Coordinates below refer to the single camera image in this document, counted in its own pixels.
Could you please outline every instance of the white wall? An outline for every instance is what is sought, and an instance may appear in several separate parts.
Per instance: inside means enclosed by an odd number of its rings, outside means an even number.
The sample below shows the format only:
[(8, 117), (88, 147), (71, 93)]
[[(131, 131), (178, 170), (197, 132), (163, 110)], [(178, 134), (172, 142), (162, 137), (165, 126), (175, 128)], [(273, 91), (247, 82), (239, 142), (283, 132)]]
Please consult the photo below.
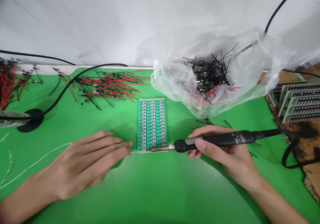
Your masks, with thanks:
[[(173, 28), (218, 24), (265, 28), (281, 0), (0, 0), (0, 49), (75, 64), (135, 63), (138, 47)], [(288, 0), (269, 33), (297, 50), (320, 49), (320, 0)], [(56, 63), (48, 59), (33, 59)]]

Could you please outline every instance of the green table surface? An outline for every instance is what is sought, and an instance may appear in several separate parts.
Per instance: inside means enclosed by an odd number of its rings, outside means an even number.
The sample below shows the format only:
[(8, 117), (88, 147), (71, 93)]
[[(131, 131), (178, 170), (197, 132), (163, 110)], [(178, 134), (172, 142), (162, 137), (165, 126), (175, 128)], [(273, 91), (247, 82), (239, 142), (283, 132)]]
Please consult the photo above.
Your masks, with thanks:
[[(139, 75), (150, 76), (152, 70)], [(96, 76), (91, 71), (86, 76)], [(46, 110), (64, 87), (56, 75), (42, 75), (44, 84), (30, 84), (20, 102), (13, 102), (7, 110), (25, 112), (32, 108)], [(186, 138), (191, 127), (204, 125), (181, 103), (173, 102), (152, 86), (139, 86), (141, 98), (165, 98), (168, 141)], [(99, 100), (99, 111), (92, 103), (75, 103), (67, 91), (57, 106), (33, 132), (21, 133), (16, 128), (0, 129), (0, 177), (9, 167), (8, 150), (13, 165), (4, 184), (19, 175), (31, 164), (56, 147), (78, 140), (99, 130), (112, 131), (115, 136), (134, 142), (137, 147), (138, 101), (113, 101), (114, 108)], [(248, 101), (210, 119), (215, 125), (241, 130), (276, 128), (264, 97)], [(287, 144), (284, 136), (257, 141), (261, 148), (248, 144), (261, 174), (311, 223), (320, 223), (320, 205), (302, 183), (301, 169), (285, 169), (281, 157)], [(13, 192), (30, 175), (41, 170), (66, 146), (48, 155), (17, 180), (0, 190), (0, 200)], [(295, 163), (291, 155), (289, 163)], [(121, 160), (107, 174), (104, 181), (76, 197), (53, 203), (28, 223), (269, 223), (248, 193), (224, 172), (222, 166), (202, 155), (190, 159), (186, 153), (163, 152), (137, 154)]]

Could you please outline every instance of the white wire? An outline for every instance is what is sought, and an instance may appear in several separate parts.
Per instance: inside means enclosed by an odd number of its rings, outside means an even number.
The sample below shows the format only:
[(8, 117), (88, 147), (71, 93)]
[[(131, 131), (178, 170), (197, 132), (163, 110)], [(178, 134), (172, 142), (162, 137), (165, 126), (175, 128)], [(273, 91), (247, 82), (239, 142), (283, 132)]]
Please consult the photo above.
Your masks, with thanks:
[(9, 135), (10, 132), (8, 132), (2, 139), (0, 142), (3, 142), (3, 140)]
[(10, 157), (10, 166), (9, 166), (9, 169), (8, 169), (6, 175), (4, 176), (4, 179), (2, 180), (2, 182), (1, 182), (1, 184), (0, 184), (0, 189), (1, 189), (2, 184), (4, 183), (4, 181), (7, 179), (7, 176), (8, 176), (8, 174), (9, 174), (10, 170), (11, 170), (11, 167), (12, 167), (12, 155), (11, 155), (11, 151), (8, 150), (8, 152), (9, 152), (9, 157)]
[(33, 167), (35, 164), (37, 164), (39, 161), (41, 161), (43, 158), (45, 158), (47, 155), (49, 155), (51, 152), (53, 152), (53, 151), (55, 151), (55, 150), (57, 150), (57, 149), (59, 149), (60, 147), (62, 147), (62, 146), (65, 146), (65, 145), (68, 145), (68, 144), (71, 144), (72, 142), (69, 142), (69, 143), (66, 143), (66, 144), (63, 144), (63, 145), (61, 145), (61, 146), (59, 146), (59, 147), (57, 147), (56, 149), (54, 149), (54, 150), (52, 150), (52, 151), (50, 151), (49, 153), (47, 153), (47, 154), (45, 154), (42, 158), (40, 158), (38, 161), (36, 161), (35, 163), (33, 163), (31, 166), (29, 166), (27, 169), (25, 169), (19, 176), (17, 176), (16, 178), (14, 178), (12, 181), (10, 181), (10, 182), (8, 182), (7, 184), (5, 184), (3, 187), (1, 187), (0, 188), (0, 190), (2, 189), (2, 188), (4, 188), (6, 185), (9, 185), (11, 182), (13, 182), (14, 180), (16, 180), (18, 177), (20, 177), (23, 173), (25, 173), (28, 169), (30, 169), (31, 167)]

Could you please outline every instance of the forearm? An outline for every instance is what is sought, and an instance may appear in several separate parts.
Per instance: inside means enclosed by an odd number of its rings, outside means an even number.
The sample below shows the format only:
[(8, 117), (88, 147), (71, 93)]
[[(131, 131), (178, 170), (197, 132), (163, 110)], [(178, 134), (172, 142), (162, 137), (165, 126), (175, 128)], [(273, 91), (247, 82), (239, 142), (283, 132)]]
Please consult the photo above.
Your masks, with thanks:
[(52, 202), (43, 188), (34, 183), (32, 176), (0, 203), (0, 223), (22, 223)]
[(273, 224), (309, 223), (264, 178), (259, 190), (248, 192)]

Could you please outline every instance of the plastic bag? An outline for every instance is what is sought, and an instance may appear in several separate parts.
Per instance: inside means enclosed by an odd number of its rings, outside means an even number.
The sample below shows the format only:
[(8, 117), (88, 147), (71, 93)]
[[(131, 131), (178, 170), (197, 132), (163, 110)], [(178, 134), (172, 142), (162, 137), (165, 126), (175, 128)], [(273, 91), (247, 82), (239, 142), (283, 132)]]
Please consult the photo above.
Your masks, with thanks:
[[(196, 76), (185, 58), (206, 59), (211, 54), (222, 56), (230, 66), (230, 85), (219, 85), (204, 94), (197, 89)], [(248, 100), (265, 96), (279, 80), (279, 72), (294, 51), (281, 45), (281, 39), (252, 29), (240, 35), (226, 35), (221, 28), (209, 31), (183, 28), (149, 40), (142, 58), (153, 60), (152, 86), (173, 101), (181, 101), (197, 118), (216, 116)], [(257, 84), (264, 69), (269, 69)]]

